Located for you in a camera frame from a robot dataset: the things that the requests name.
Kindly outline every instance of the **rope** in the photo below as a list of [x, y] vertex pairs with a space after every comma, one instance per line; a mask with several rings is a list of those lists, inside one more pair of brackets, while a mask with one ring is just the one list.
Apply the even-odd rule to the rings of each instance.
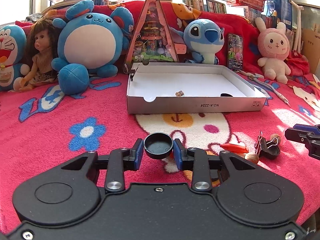
[[265, 83], [265, 82], [262, 82], [262, 81], [258, 80], [258, 79], [257, 79], [253, 74], [251, 74], [251, 73], [247, 73], [247, 72], [244, 72], [244, 71], [242, 71], [242, 70], [239, 70], [239, 71], [237, 71], [237, 72], [239, 72], [240, 74], [242, 74], [242, 75], [250, 78], [251, 80], [255, 81], [256, 83], [258, 83], [258, 84], [260, 84], [260, 85], [262, 85], [262, 86], [264, 86], [264, 87], [266, 87], [266, 88], [271, 89], [271, 90], [277, 95], [277, 97], [279, 97], [285, 104], [287, 104], [289, 107], [291, 107], [290, 104], [289, 104], [288, 99], [285, 98], [285, 96], [282, 95], [281, 93], [279, 93], [277, 90], [275, 90], [275, 88], [274, 88], [273, 86], [271, 86], [270, 84], [267, 84], [267, 83]]

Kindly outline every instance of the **wooden ball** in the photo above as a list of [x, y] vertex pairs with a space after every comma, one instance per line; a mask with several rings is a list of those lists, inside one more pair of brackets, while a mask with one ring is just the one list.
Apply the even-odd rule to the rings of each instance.
[[280, 136], [280, 135], [278, 135], [278, 134], [276, 134], [276, 133], [271, 134], [271, 136], [270, 136], [270, 141], [272, 141], [273, 138], [277, 138], [278, 141], [279, 141], [278, 144], [280, 144], [280, 142], [281, 142], [281, 136]]
[[254, 164], [259, 162], [259, 156], [255, 153], [247, 153], [244, 158]]

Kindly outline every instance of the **small brown object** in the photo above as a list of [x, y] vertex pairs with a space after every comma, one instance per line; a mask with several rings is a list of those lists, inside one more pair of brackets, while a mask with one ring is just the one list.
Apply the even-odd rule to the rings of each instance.
[[272, 141], [273, 138], [277, 138], [277, 139], [278, 139], [278, 145], [279, 145], [280, 142], [281, 142], [281, 136], [278, 135], [278, 134], [276, 134], [276, 133], [274, 133], [274, 134], [271, 134], [271, 135], [270, 135], [270, 141]]
[[238, 155], [254, 164], [257, 164], [259, 162], [259, 156], [255, 153], [241, 153]]
[[176, 97], [182, 97], [184, 95], [184, 92], [182, 90], [176, 92]]

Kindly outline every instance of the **blue plush ball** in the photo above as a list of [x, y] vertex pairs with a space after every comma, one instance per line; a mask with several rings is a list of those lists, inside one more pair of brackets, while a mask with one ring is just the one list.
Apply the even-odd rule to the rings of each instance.
[[80, 64], [66, 65], [59, 71], [58, 81], [66, 95], [82, 93], [89, 85], [88, 70]]

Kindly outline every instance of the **blue gripper pad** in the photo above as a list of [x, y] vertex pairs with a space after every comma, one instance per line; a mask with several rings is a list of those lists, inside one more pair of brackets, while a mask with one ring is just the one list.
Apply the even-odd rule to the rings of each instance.
[[313, 133], [314, 135], [320, 135], [320, 131], [318, 127], [312, 126], [312, 125], [295, 124], [293, 126], [293, 129], [310, 132], [310, 133]]
[[137, 171], [140, 168], [140, 164], [142, 161], [143, 156], [143, 140], [141, 140], [137, 152], [136, 152], [136, 158], [134, 160], [134, 170]]
[[179, 171], [182, 171], [182, 157], [178, 144], [173, 140], [173, 157]]

